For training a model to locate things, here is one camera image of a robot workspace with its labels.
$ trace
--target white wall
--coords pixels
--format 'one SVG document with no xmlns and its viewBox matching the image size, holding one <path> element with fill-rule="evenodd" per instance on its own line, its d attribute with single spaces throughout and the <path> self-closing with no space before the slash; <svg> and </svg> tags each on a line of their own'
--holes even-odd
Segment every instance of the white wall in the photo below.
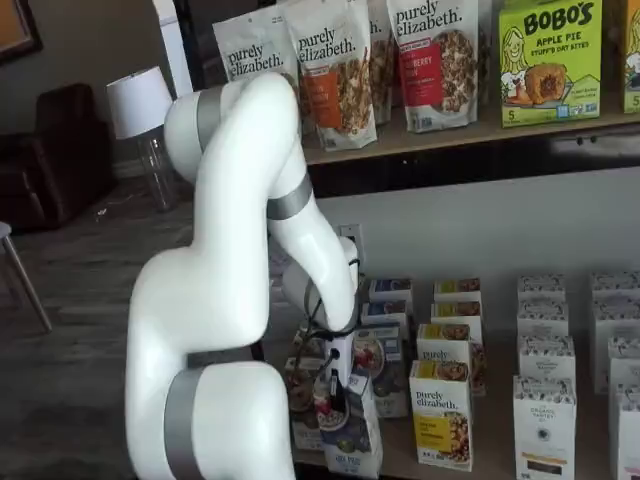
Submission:
<svg viewBox="0 0 640 480">
<path fill-rule="evenodd" d="M 107 83 L 155 65 L 168 71 L 151 0 L 30 0 L 30 5 L 44 50 L 0 66 L 0 133 L 31 130 L 38 94 L 75 82 L 93 87 L 107 120 Z"/>
<path fill-rule="evenodd" d="M 569 275 L 571 328 L 587 326 L 587 273 L 640 268 L 640 168 L 319 201 L 332 225 L 361 223 L 372 277 L 431 283 L 478 275 L 491 329 L 515 328 L 515 279 Z"/>
</svg>

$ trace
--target orange label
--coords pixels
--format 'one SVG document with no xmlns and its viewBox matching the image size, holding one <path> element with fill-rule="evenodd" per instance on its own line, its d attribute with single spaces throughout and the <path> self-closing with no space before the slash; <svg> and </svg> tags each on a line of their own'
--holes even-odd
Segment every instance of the orange label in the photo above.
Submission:
<svg viewBox="0 0 640 480">
<path fill-rule="evenodd" d="M 320 128 L 340 128 L 342 116 L 338 103 L 338 72 L 305 75 L 311 111 Z"/>
</svg>

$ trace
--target bobo's logo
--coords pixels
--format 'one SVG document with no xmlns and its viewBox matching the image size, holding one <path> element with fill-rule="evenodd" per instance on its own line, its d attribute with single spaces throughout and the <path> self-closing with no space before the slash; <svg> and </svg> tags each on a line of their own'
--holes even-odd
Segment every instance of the bobo's logo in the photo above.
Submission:
<svg viewBox="0 0 640 480">
<path fill-rule="evenodd" d="M 542 12 L 540 15 L 532 13 L 524 19 L 524 31 L 527 35 L 533 35 L 538 29 L 546 30 L 551 27 L 553 30 L 560 30 L 565 25 L 574 23 L 586 25 L 593 18 L 592 8 L 593 2 L 580 2 L 569 8 L 558 8 L 552 12 Z"/>
</svg>

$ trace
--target brown leather chair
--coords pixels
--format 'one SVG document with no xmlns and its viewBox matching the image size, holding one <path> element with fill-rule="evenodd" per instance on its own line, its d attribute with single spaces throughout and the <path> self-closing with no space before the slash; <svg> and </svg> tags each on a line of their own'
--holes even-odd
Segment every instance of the brown leather chair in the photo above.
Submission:
<svg viewBox="0 0 640 480">
<path fill-rule="evenodd" d="M 0 135 L 0 221 L 14 229 L 59 227 L 115 184 L 91 87 L 44 93 L 36 109 L 35 133 Z"/>
</svg>

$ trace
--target red label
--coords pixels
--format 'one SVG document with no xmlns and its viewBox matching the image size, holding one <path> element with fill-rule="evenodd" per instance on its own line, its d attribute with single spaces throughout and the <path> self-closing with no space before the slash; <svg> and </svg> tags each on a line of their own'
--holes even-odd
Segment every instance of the red label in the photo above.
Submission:
<svg viewBox="0 0 640 480">
<path fill-rule="evenodd" d="M 441 104 L 440 45 L 429 45 L 428 41 L 403 45 L 400 48 L 400 78 L 407 107 Z"/>
</svg>

